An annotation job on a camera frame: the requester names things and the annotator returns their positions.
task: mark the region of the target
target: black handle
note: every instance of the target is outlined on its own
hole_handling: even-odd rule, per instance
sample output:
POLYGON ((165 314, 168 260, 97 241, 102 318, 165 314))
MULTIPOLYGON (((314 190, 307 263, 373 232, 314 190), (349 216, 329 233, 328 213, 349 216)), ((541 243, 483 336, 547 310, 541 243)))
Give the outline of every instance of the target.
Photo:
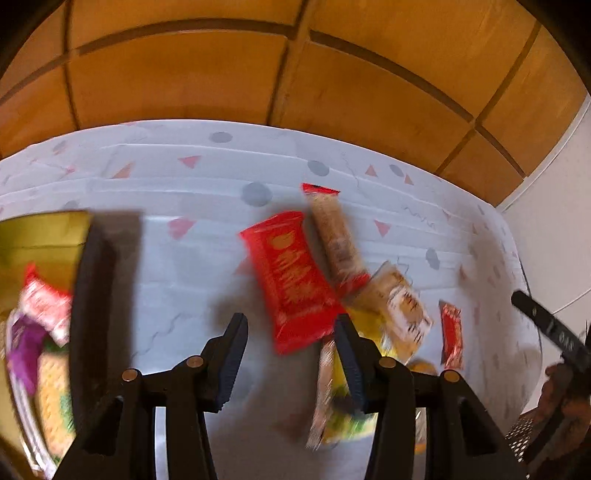
POLYGON ((579 372, 591 367, 591 353, 584 343, 558 318, 521 290, 511 296, 514 307, 528 316, 540 331, 562 352, 564 360, 579 372))

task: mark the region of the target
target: small red packet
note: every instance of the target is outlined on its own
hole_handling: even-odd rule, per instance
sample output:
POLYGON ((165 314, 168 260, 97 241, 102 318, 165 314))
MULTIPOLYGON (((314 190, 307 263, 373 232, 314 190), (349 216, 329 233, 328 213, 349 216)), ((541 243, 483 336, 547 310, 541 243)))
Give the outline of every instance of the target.
POLYGON ((64 346, 70 341, 72 295, 46 283, 33 263, 25 270, 25 284, 18 302, 20 310, 41 325, 56 344, 64 346))
POLYGON ((443 327, 443 362, 446 369, 464 368, 464 343, 462 339, 462 318, 460 309, 451 303, 440 302, 441 325, 443 327))

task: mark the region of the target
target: gray dot pattern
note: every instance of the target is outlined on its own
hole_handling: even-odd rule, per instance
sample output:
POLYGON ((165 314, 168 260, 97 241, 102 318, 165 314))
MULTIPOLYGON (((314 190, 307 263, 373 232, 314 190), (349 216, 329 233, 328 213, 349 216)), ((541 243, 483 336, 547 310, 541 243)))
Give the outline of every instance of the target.
POLYGON ((242 189, 241 199, 251 207, 264 207, 272 198, 269 187, 258 181, 253 181, 242 189))
POLYGON ((427 259, 429 267, 431 267, 433 270, 439 270, 440 261, 439 257, 437 256, 437 252, 434 249, 429 248, 427 250, 427 253, 425 253, 425 259, 427 259))
POLYGON ((228 143, 232 138, 228 132, 215 132, 209 136, 209 139, 214 143, 228 143))
POLYGON ((318 175, 319 177, 326 177, 330 172, 330 169, 326 165, 317 160, 308 160, 308 168, 314 175, 318 175))
POLYGON ((391 164, 390 170, 396 175, 397 177, 404 177, 404 172, 398 165, 391 164))

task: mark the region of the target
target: food bag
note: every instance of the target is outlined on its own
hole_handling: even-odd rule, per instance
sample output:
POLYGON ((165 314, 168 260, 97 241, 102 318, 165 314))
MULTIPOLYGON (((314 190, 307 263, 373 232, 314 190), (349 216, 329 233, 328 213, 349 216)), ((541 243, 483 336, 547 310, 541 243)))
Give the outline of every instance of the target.
POLYGON ((8 369, 22 382, 27 394, 37 389, 37 363, 43 351, 45 329, 28 316, 13 311, 18 320, 12 325, 12 348, 7 356, 8 369))
POLYGON ((240 233, 265 293, 278 353, 329 335, 345 312, 312 259, 303 219, 301 212, 283 212, 240 233))
POLYGON ((404 275, 386 261, 355 297, 355 305, 388 316, 388 299, 398 287, 409 287, 404 275))
POLYGON ((441 301, 441 326, 443 328, 443 364, 446 369, 464 368, 464 341, 460 309, 441 301))
POLYGON ((47 450, 56 464, 76 436, 68 373, 67 352, 45 351, 39 357, 37 408, 47 450))
POLYGON ((27 266, 18 303, 19 309, 40 324, 59 346, 68 343, 72 295, 43 281, 35 264, 27 266))
POLYGON ((385 330, 403 364, 419 349, 433 325, 416 292, 388 261, 355 297, 355 305, 383 315, 385 330))
POLYGON ((303 192, 310 201, 312 217, 322 239, 330 270, 339 297, 360 289, 369 281, 359 251, 340 207, 338 190, 303 183, 303 192))
MULTIPOLYGON (((380 314, 350 307, 347 313, 359 336, 373 340, 382 355, 396 357, 380 314)), ((377 419, 376 413, 364 414, 355 407, 335 341, 332 337, 325 339, 320 351, 316 408, 307 447, 317 449, 321 445, 370 436, 377 419)))
POLYGON ((406 364, 423 343, 433 321, 409 287, 400 287, 390 294, 388 313, 390 321, 386 321, 386 330, 400 361, 406 364))

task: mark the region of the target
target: yellow snack package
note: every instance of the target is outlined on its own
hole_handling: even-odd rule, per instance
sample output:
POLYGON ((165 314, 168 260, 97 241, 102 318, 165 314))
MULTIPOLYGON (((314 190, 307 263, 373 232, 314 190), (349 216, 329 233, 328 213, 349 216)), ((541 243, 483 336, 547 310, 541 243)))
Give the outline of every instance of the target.
MULTIPOLYGON (((359 336, 378 346, 384 356, 396 358, 384 329, 384 318, 375 312, 348 307, 347 313, 359 336)), ((343 440, 370 436, 375 431, 377 414, 364 414, 356 409, 349 394, 343 367, 332 338, 324 340, 320 353, 316 409, 307 447, 317 449, 343 440)))
POLYGON ((396 266, 386 261, 355 297, 356 306, 381 314, 385 330, 398 354, 407 364, 433 325, 417 293, 396 266))

